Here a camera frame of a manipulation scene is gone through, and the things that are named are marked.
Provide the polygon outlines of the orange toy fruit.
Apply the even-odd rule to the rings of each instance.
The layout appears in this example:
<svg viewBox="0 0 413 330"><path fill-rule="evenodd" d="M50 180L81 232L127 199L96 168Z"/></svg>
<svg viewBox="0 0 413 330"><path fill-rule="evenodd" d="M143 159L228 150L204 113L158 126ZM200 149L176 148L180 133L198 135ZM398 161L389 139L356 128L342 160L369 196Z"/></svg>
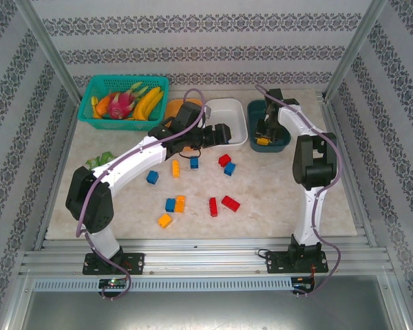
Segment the orange toy fruit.
<svg viewBox="0 0 413 330"><path fill-rule="evenodd" d="M107 113L107 108L108 108L110 102L111 102L111 96L107 95L97 103L97 105L95 106L95 110L96 110L96 113L100 117L102 117L103 115L105 115Z"/></svg>

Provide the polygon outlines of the wide aluminium extrusion rail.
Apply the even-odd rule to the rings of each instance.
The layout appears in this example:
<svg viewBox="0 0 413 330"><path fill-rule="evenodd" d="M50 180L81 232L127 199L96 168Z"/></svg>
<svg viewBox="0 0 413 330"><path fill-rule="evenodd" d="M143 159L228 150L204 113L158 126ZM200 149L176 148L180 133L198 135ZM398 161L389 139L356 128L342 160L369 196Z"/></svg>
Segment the wide aluminium extrusion rail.
<svg viewBox="0 0 413 330"><path fill-rule="evenodd" d="M384 247L370 245L365 235L332 237L341 250L337 275L393 273L394 265ZM266 274L260 258L263 249L285 250L288 238L245 239L123 239L125 252L145 255L143 275L150 276L252 276ZM25 252L19 276L32 278L78 277L89 246L84 240L45 241L38 251Z"/></svg>

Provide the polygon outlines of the green toy vegetable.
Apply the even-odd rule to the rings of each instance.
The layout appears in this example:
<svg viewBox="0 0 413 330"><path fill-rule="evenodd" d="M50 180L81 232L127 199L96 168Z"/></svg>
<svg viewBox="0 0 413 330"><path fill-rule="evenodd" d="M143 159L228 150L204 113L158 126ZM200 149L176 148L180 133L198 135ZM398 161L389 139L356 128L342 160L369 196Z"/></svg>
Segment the green toy vegetable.
<svg viewBox="0 0 413 330"><path fill-rule="evenodd" d="M114 159L115 157L113 156L113 154L110 151L106 151L102 153L101 156L87 160L86 164L89 166L89 169L92 170L96 167L105 165Z"/></svg>

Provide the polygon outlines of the pink toy dragon fruit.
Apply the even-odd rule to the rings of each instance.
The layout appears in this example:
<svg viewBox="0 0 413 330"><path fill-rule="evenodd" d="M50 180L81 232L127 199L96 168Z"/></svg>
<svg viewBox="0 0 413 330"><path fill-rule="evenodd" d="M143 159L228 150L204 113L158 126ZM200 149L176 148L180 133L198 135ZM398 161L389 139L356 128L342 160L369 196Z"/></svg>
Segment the pink toy dragon fruit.
<svg viewBox="0 0 413 330"><path fill-rule="evenodd" d="M142 86L142 82L134 83L127 91L116 93L109 105L107 113L113 120L123 120L128 118L140 97L148 90L148 86Z"/></svg>

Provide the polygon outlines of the teal plastic basket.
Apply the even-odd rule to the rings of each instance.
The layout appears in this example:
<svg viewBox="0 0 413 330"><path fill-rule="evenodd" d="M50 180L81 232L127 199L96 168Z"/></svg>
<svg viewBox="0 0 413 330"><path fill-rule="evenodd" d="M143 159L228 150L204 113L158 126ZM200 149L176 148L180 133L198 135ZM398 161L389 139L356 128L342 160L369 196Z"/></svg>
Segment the teal plastic basket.
<svg viewBox="0 0 413 330"><path fill-rule="evenodd" d="M155 106L147 121L96 119L93 117L91 97L99 100L114 92L127 91L134 83L141 82L140 88L148 86L147 92L154 87L163 91L162 99ZM93 76L78 110L78 119L93 126L95 129L124 130L124 131L149 131L164 119L167 99L169 95L169 80L164 76L132 76L132 75L95 75Z"/></svg>

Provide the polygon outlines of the orange plastic container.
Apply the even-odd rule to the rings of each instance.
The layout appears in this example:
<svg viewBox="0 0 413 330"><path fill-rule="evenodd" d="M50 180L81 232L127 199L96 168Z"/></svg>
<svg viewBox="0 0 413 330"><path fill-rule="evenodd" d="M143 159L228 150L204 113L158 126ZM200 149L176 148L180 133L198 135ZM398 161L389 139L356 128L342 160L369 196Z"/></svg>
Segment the orange plastic container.
<svg viewBox="0 0 413 330"><path fill-rule="evenodd" d="M201 100L199 99L195 99L195 98L187 98L188 102L192 102L195 103L197 105L201 105ZM183 104L183 99L179 98L179 99L175 99L175 100L170 100L167 103L166 106L166 111L165 111L165 115L164 115L164 119L166 120L169 117L176 117L177 113L179 112L180 107Z"/></svg>

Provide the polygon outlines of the grey metal plate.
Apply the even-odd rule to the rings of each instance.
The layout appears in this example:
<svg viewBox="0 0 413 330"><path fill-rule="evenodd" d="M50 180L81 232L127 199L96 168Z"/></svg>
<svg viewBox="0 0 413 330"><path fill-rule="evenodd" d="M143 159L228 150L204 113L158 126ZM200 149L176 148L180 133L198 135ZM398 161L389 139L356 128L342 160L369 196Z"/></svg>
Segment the grey metal plate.
<svg viewBox="0 0 413 330"><path fill-rule="evenodd" d="M143 292L114 302L93 293L42 293L22 330L393 330L369 298L296 298L280 291Z"/></svg>

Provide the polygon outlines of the white plastic container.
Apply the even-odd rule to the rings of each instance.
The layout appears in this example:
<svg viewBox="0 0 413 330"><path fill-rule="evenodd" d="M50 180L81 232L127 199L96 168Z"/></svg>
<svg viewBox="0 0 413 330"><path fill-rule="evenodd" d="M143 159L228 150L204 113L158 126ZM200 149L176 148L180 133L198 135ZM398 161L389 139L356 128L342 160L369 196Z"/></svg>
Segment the white plastic container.
<svg viewBox="0 0 413 330"><path fill-rule="evenodd" d="M206 119L207 125L226 124L231 130L228 144L216 146L223 151L240 150L248 139L246 118L242 103L234 98L212 99L206 103L211 113Z"/></svg>

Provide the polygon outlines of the yellow toy banana bunch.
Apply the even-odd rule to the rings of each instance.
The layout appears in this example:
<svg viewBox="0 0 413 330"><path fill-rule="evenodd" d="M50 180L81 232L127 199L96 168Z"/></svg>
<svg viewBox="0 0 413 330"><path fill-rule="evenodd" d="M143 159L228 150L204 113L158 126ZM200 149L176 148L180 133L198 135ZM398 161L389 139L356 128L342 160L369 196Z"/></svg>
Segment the yellow toy banana bunch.
<svg viewBox="0 0 413 330"><path fill-rule="evenodd" d="M154 110L156 105L160 102L164 92L160 87L155 87L144 96L136 105L133 112L133 119L139 121L147 121L150 113Z"/></svg>

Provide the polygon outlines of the dark teal plastic container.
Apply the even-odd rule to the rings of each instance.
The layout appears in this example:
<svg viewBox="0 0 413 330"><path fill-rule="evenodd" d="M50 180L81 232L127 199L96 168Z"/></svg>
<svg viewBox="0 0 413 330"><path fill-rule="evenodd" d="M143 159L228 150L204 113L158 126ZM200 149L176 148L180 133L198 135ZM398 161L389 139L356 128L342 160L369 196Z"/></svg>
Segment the dark teal plastic container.
<svg viewBox="0 0 413 330"><path fill-rule="evenodd" d="M284 129L281 139L269 145L259 145L256 142L255 131L259 119L264 119L266 102L264 100L252 100L247 105L248 136L251 148L258 153L279 153L290 143L290 133Z"/></svg>

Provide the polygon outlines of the aluminium frame rail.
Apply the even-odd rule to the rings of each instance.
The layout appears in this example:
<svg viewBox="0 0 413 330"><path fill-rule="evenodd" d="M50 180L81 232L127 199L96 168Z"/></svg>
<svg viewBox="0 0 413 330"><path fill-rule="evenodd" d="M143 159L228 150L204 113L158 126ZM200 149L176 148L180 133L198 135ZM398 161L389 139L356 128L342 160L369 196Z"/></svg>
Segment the aluminium frame rail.
<svg viewBox="0 0 413 330"><path fill-rule="evenodd" d="M66 167L67 157L72 144L74 132L76 130L77 113L79 105L76 104L73 114L71 115L70 121L68 122L67 134L63 140L63 146L59 158L55 164L52 182L50 188L47 192L47 199L45 201L44 207L42 209L41 218L39 225L35 232L35 237L32 242L31 250L40 250L43 247L43 242L45 240L45 233L47 232L47 227L50 223L50 219L53 213L53 209L56 203L56 198L58 195L59 187L61 185L62 176Z"/></svg>
<svg viewBox="0 0 413 330"><path fill-rule="evenodd" d="M378 244L374 237L361 194L357 188L357 182L348 157L346 145L342 138L341 130L333 113L333 109L331 104L326 101L321 92L316 92L316 98L321 115L326 125L326 129L334 133L338 139L337 145L341 151L341 160L343 162L343 173L341 174L341 180L357 233L367 238L367 242L370 247L376 248Z"/></svg>

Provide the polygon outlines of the aluminium frame post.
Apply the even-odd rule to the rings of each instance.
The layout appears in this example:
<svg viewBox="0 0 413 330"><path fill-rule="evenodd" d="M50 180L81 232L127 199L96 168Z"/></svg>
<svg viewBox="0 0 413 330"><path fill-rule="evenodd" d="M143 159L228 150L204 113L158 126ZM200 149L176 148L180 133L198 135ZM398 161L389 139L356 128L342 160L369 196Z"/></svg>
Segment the aluminium frame post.
<svg viewBox="0 0 413 330"><path fill-rule="evenodd" d="M357 54L361 50L362 45L367 39L367 35L370 33L370 30L374 26L375 21L379 18L379 15L387 2L388 0L371 0L368 9L364 13L361 21L359 22L358 28L346 48L346 51L341 57L337 68L329 80L326 90L322 93L324 102L331 100L337 92L339 85L347 74Z"/></svg>
<svg viewBox="0 0 413 330"><path fill-rule="evenodd" d="M68 95L75 103L79 103L82 99L82 95L72 78L72 75L68 71L59 51L55 47L55 44L49 35L45 25L43 24L40 16L37 14L31 0L14 0L19 12L24 18L25 22L31 29L33 35L39 42L41 49L46 55L54 68L54 71L58 75L62 85L68 92Z"/></svg>

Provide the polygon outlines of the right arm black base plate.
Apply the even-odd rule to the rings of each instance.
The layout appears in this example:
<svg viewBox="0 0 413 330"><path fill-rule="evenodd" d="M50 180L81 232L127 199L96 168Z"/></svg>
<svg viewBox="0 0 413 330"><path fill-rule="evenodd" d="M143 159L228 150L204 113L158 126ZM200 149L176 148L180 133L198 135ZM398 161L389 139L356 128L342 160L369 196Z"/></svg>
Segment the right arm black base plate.
<svg viewBox="0 0 413 330"><path fill-rule="evenodd" d="M299 256L294 261L287 252L267 252L266 267L269 274L328 273L326 254L321 251L316 256Z"/></svg>

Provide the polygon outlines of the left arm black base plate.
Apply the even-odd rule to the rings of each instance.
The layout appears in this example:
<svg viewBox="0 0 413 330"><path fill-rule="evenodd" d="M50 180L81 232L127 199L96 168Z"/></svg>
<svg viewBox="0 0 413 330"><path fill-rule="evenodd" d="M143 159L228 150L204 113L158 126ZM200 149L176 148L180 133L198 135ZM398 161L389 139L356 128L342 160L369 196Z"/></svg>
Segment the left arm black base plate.
<svg viewBox="0 0 413 330"><path fill-rule="evenodd" d="M110 261L127 270L130 275L142 275L145 255L143 253L119 252ZM92 252L85 255L83 274L122 275L123 272Z"/></svg>

